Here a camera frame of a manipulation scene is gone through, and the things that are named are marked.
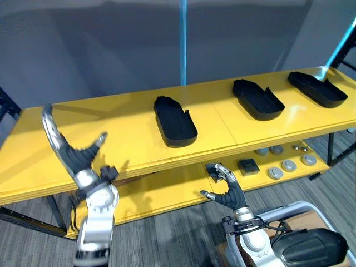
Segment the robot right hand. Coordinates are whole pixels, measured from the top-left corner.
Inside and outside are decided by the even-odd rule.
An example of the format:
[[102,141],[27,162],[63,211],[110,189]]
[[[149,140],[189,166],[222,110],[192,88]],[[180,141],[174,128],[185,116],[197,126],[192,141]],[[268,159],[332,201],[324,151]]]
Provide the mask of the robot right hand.
[[220,205],[226,206],[232,210],[238,210],[247,207],[244,192],[242,191],[234,173],[221,163],[206,164],[206,171],[213,178],[221,178],[226,181],[228,191],[223,194],[217,194],[201,190],[200,194],[209,200],[213,200]]

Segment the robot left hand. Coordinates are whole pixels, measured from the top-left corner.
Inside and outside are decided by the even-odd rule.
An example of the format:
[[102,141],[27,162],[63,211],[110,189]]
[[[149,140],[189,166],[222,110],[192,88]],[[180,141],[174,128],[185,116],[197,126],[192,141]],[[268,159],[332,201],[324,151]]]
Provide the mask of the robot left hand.
[[52,147],[52,150],[73,178],[78,188],[82,189],[99,180],[99,175],[93,170],[92,162],[100,147],[104,144],[107,133],[103,132],[88,147],[73,148],[59,132],[52,116],[52,106],[46,104],[42,110],[42,124]]

